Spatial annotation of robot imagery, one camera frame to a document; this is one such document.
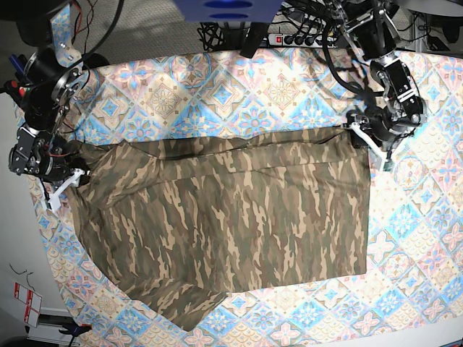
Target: red label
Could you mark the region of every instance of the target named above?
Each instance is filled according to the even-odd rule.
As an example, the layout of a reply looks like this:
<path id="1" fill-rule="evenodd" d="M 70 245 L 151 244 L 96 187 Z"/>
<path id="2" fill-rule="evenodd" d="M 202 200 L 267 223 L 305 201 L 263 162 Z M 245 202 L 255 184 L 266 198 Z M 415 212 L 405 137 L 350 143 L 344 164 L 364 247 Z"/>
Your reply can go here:
<path id="1" fill-rule="evenodd" d="M 30 307 L 26 306 L 26 312 L 24 313 L 24 323 L 29 323 L 29 314 L 30 314 Z"/>
<path id="2" fill-rule="evenodd" d="M 27 305 L 32 306 L 32 295 L 34 294 L 33 291 L 27 291 Z"/>

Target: patterned tablecloth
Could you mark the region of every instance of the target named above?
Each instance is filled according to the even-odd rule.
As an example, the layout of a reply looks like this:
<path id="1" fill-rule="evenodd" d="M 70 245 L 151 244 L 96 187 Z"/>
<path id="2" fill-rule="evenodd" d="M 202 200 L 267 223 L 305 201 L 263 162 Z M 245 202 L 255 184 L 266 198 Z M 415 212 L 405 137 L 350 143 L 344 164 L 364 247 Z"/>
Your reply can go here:
<path id="1" fill-rule="evenodd" d="M 326 127 L 357 102 L 299 49 L 136 61 L 92 72 L 69 121 L 96 145 Z M 349 64 L 344 52 L 336 60 Z M 64 303 L 89 346 L 290 346 L 419 327 L 463 314 L 463 61 L 402 53 L 429 122 L 372 171 L 368 272 L 231 295 L 186 333 L 127 298 L 76 239 L 65 197 L 54 216 L 30 190 Z M 17 112 L 18 121 L 22 115 Z"/>

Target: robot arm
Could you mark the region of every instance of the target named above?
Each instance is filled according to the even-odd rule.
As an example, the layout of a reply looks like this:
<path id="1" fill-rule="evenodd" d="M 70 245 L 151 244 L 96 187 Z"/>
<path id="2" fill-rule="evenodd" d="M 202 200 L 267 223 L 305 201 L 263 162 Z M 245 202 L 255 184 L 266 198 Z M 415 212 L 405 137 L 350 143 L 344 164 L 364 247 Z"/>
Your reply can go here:
<path id="1" fill-rule="evenodd" d="M 31 11 L 7 10 L 0 14 L 0 19 L 15 20 L 22 39 L 37 46 L 38 50 L 28 61 L 24 56 L 12 59 L 19 82 L 5 84 L 5 90 L 25 112 L 25 123 L 18 130 L 18 142 L 11 151 L 9 168 L 18 175 L 37 176 L 58 186 L 79 170 L 88 172 L 77 151 L 58 135 L 57 130 L 69 111 L 73 95 L 85 84 L 84 60 L 111 34 L 124 0 L 119 0 L 106 34 L 83 56 L 72 47 L 69 0 L 19 1 L 34 3 L 37 15 Z M 390 157 L 399 142 L 425 122 L 425 117 L 423 102 L 412 87 L 409 70 L 395 56 L 398 35 L 386 5 L 384 0 L 326 0 L 324 36 L 326 38 L 331 29 L 338 30 L 353 48 L 362 49 L 363 56 L 359 59 L 371 61 L 370 73 L 384 87 L 382 96 L 387 107 L 367 107 L 364 115 L 349 116 L 347 127 L 360 139 L 370 139 L 362 144 L 375 145 L 374 150 L 388 153 Z M 339 79 L 328 48 L 324 48 L 336 79 L 354 93 L 364 95 L 360 86 Z"/>
<path id="2" fill-rule="evenodd" d="M 327 5 L 333 21 L 327 24 L 325 35 L 330 27 L 336 28 L 355 52 L 361 48 L 363 56 L 358 59 L 370 62 L 371 77 L 384 88 L 382 97 L 386 107 L 368 105 L 365 114 L 348 116 L 346 126 L 360 138 L 364 133 L 372 140 L 369 146 L 380 157 L 385 157 L 382 167 L 387 170 L 391 166 L 392 151 L 427 121 L 424 102 L 414 88 L 407 65 L 396 56 L 400 37 L 388 16 L 388 3 L 383 0 L 330 0 Z M 329 55 L 325 46 L 323 50 Z M 337 80 L 353 93 L 365 97 L 362 93 L 366 91 L 355 90 L 339 78 Z"/>
<path id="3" fill-rule="evenodd" d="M 24 56 L 10 57 L 18 81 L 6 82 L 4 90 L 24 111 L 25 123 L 17 131 L 9 169 L 17 175 L 33 175 L 56 186 L 69 181 L 76 172 L 88 173 L 76 149 L 59 136 L 58 129 L 74 95 L 85 84 L 84 61 L 111 34 L 124 5 L 124 0 L 119 0 L 106 34 L 82 56 L 72 47 L 69 2 L 19 0 L 22 6 L 18 6 L 8 1 L 7 10 L 0 14 L 0 19 L 17 23 L 21 39 L 38 47 L 29 60 Z"/>

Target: electrical cable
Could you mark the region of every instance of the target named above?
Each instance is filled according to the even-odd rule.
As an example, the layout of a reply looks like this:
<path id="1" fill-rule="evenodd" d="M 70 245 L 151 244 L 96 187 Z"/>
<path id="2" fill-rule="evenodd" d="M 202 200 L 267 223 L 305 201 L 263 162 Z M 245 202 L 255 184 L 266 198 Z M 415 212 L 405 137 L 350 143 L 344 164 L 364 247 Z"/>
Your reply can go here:
<path id="1" fill-rule="evenodd" d="M 88 67 L 88 65 L 86 63 L 84 63 L 84 67 L 87 68 L 87 71 L 88 71 L 88 76 L 87 76 L 87 80 L 85 81 L 84 85 L 82 86 L 82 88 L 80 88 L 81 90 L 85 88 L 85 86 L 88 84 L 88 81 L 90 81 L 90 76 L 91 76 L 91 70 L 90 68 Z"/>
<path id="2" fill-rule="evenodd" d="M 39 182 L 42 184 L 43 194 L 45 195 L 45 199 L 46 199 L 46 200 L 49 200 L 49 199 L 50 199 L 50 195 L 48 194 L 48 192 L 47 192 L 47 190 L 46 190 L 45 183 L 43 183 L 43 180 L 42 180 L 42 179 L 39 179 Z"/>
<path id="3" fill-rule="evenodd" d="M 344 81 L 339 75 L 338 72 L 336 71 L 336 68 L 334 67 L 333 60 L 331 59 L 330 51 L 328 48 L 328 34 L 330 30 L 333 28 L 333 23 L 332 22 L 327 22 L 325 29 L 323 30 L 322 34 L 322 49 L 323 49 L 323 54 L 325 55 L 325 60 L 328 65 L 328 68 L 330 69 L 334 79 L 345 89 L 347 89 L 349 92 L 354 93 L 356 95 L 362 95 L 362 90 L 351 85 L 350 83 Z"/>
<path id="4" fill-rule="evenodd" d="M 75 336 L 72 336 L 72 337 L 71 337 L 71 341 L 69 342 L 69 345 L 67 345 L 67 347 L 71 347 L 71 346 L 72 346 L 72 343 L 74 342 L 74 339 L 75 339 Z"/>
<path id="5" fill-rule="evenodd" d="M 312 28 L 313 28 L 313 23 L 315 22 L 315 20 L 318 19 L 317 17 L 315 17 L 314 20 L 311 20 L 311 19 L 310 19 L 310 15 L 309 15 L 307 18 L 305 18 L 305 19 L 301 22 L 300 25 L 298 25 L 298 24 L 297 24 L 296 22 L 294 22 L 294 21 L 292 20 L 292 18 L 289 17 L 287 14 L 283 14 L 283 16 L 284 16 L 287 20 L 289 20 L 289 21 L 291 22 L 291 24 L 293 24 L 293 26 L 294 26 L 295 28 L 297 28 L 297 32 L 296 32 L 295 34 L 292 35 L 293 38 L 295 38 L 296 36 L 298 36 L 300 33 L 302 33 L 302 34 L 308 36 L 308 35 L 310 34 L 310 30 L 312 30 Z M 308 20 L 310 20 L 310 26 L 305 24 Z"/>
<path id="6" fill-rule="evenodd" d="M 71 131 L 71 132 L 62 132 L 62 134 L 74 134 L 75 129 L 74 129 L 73 127 L 71 127 L 71 126 L 67 123 L 67 121 L 63 121 L 63 124 L 64 124 L 66 127 L 68 127 L 69 129 L 71 129 L 72 131 Z"/>
<path id="7" fill-rule="evenodd" d="M 92 13 L 92 17 L 90 18 L 90 22 L 89 22 L 90 25 L 93 23 L 93 18 L 95 17 L 95 5 L 96 5 L 97 2 L 98 2 L 98 0 L 95 1 L 94 4 L 92 4 L 92 3 L 90 2 L 90 0 L 87 0 L 88 6 L 90 6 L 90 10 L 89 10 L 88 13 L 90 13 L 90 12 Z M 81 32 L 84 31 L 84 30 L 87 30 L 87 28 L 88 28 L 88 27 L 82 28 L 81 31 L 80 31 L 79 33 L 81 33 Z"/>
<path id="8" fill-rule="evenodd" d="M 429 34 L 430 34 L 430 32 L 429 32 L 429 33 L 426 33 L 426 34 L 423 34 L 423 35 L 421 35 L 421 36 L 418 36 L 417 38 L 414 38 L 413 40 L 407 40 L 406 38 L 402 38 L 402 40 L 404 40 L 404 41 L 406 41 L 406 42 L 415 42 L 416 40 L 419 40 L 419 39 L 421 39 L 421 38 L 426 38 L 426 37 L 428 37 Z"/>
<path id="9" fill-rule="evenodd" d="M 73 129 L 71 132 L 62 132 L 62 134 L 74 134 L 75 136 L 75 139 L 77 140 L 77 132 L 82 129 L 82 126 L 83 124 L 85 123 L 85 120 L 82 121 L 79 126 L 75 129 L 73 129 L 70 125 L 68 124 L 64 124 L 66 125 L 67 127 L 69 127 L 70 129 Z M 73 153 L 65 153 L 65 154 L 53 154 L 53 153 L 50 153 L 48 152 L 48 154 L 53 157 L 53 158 L 64 158 L 64 157 L 69 157 L 69 156 L 72 156 L 72 155 L 76 155 L 76 154 L 79 154 L 80 153 L 80 150 L 82 149 L 83 145 L 85 144 L 85 132 L 82 133 L 83 135 L 83 141 L 80 143 L 80 147 L 78 150 L 76 150 L 75 152 Z"/>
<path id="10" fill-rule="evenodd" d="M 27 272 L 27 269 L 26 269 L 26 270 L 22 271 L 21 273 L 19 273 L 19 272 L 17 272 L 17 271 L 12 267 L 11 264 L 8 264 L 8 265 L 11 267 L 11 269 L 13 270 L 13 272 L 16 273 L 17 275 L 22 275 L 23 273 L 26 273 L 26 272 Z"/>
<path id="11" fill-rule="evenodd" d="M 71 42 L 74 43 L 74 42 L 75 42 L 75 38 L 76 38 L 76 36 L 77 36 L 77 33 L 78 33 L 79 30 L 80 30 L 80 25 L 82 24 L 82 7 L 80 6 L 78 0 L 72 0 L 72 3 L 73 3 L 74 6 L 76 6 L 77 9 L 79 10 L 79 14 L 77 15 L 77 17 L 76 17 L 76 19 L 75 19 L 75 23 L 74 23 L 74 35 L 72 36 L 72 39 L 71 39 Z"/>
<path id="12" fill-rule="evenodd" d="M 291 22 L 290 20 L 282 20 L 280 22 L 272 22 L 270 25 L 280 25 L 280 24 L 293 24 L 294 22 Z"/>
<path id="13" fill-rule="evenodd" d="M 86 18 L 86 22 L 87 22 L 87 35 L 85 36 L 85 43 L 84 43 L 84 54 L 87 53 L 87 41 L 88 41 L 88 37 L 90 36 L 90 25 L 92 24 L 93 22 L 93 18 L 95 17 L 95 5 L 98 3 L 98 0 L 95 0 L 95 2 L 92 4 L 90 2 L 90 0 L 87 0 L 88 3 L 90 4 L 90 11 L 87 13 L 87 18 Z M 88 21 L 88 16 L 90 15 L 90 13 L 92 14 L 92 18 L 90 21 Z"/>
<path id="14" fill-rule="evenodd" d="M 283 6 L 281 5 L 280 9 L 277 11 L 276 13 L 276 16 L 280 16 L 284 13 L 284 11 L 288 10 L 288 9 L 301 9 L 303 11 L 305 11 L 305 7 L 303 6 L 290 6 L 290 7 L 286 7 L 286 6 Z"/>
<path id="15" fill-rule="evenodd" d="M 117 22 L 119 21 L 119 18 L 121 17 L 121 13 L 122 13 L 122 8 L 124 7 L 124 1 L 125 0 L 119 0 L 118 4 L 117 4 L 117 8 L 116 8 L 116 14 L 114 15 L 114 18 L 111 22 L 111 24 L 109 25 L 109 28 L 108 30 L 106 31 L 106 33 L 104 34 L 104 36 L 94 45 L 94 47 L 89 50 L 88 53 L 84 53 L 82 55 L 82 57 L 77 60 L 73 65 L 71 65 L 70 67 L 67 67 L 63 72 L 60 72 L 58 74 L 55 74 L 54 76 L 48 78 L 47 80 L 44 80 L 44 81 L 41 81 L 41 82 L 37 82 L 37 83 L 32 83 L 32 84 L 27 84 L 27 85 L 22 85 L 21 83 L 18 83 L 18 85 L 20 87 L 24 87 L 24 88 L 33 88 L 33 87 L 41 87 L 42 85 L 45 85 L 47 84 L 48 82 L 50 82 L 51 80 L 55 80 L 56 78 L 59 78 L 61 77 L 63 74 L 65 74 L 66 72 L 68 71 L 71 71 L 72 69 L 74 69 L 77 65 L 79 65 L 80 63 L 84 62 L 86 59 L 88 59 L 93 53 L 95 53 L 95 51 L 97 49 L 99 49 L 101 47 L 101 45 L 103 45 L 103 43 L 106 41 L 106 39 L 110 36 L 110 34 L 113 32 L 114 28 L 116 27 L 117 25 Z"/>
<path id="16" fill-rule="evenodd" d="M 405 27 L 404 29 L 397 29 L 397 31 L 407 31 L 408 29 L 410 29 L 413 25 L 415 25 L 415 23 L 416 23 L 419 16 L 420 15 L 418 13 L 415 13 L 414 16 L 413 16 L 413 20 L 410 23 L 410 25 L 408 27 Z"/>
<path id="17" fill-rule="evenodd" d="M 27 282 L 27 285 L 28 285 L 29 287 L 31 287 L 33 291 L 35 291 L 35 288 L 32 287 L 32 286 L 30 285 L 30 283 L 29 283 L 29 275 L 32 275 L 32 274 L 33 274 L 33 273 L 28 273 L 28 274 L 26 275 L 26 282 Z"/>

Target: power strip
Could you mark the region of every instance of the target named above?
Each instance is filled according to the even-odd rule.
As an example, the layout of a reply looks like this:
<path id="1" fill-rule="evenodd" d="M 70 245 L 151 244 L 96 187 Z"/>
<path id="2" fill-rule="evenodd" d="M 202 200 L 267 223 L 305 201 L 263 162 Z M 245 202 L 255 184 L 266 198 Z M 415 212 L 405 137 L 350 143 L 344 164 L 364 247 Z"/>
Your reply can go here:
<path id="1" fill-rule="evenodd" d="M 321 35 L 316 38 L 306 38 L 304 40 L 302 39 L 302 35 L 294 37 L 294 35 L 290 34 L 268 34 L 268 44 L 272 47 L 322 48 Z M 334 47 L 333 38 L 328 38 L 328 47 Z"/>

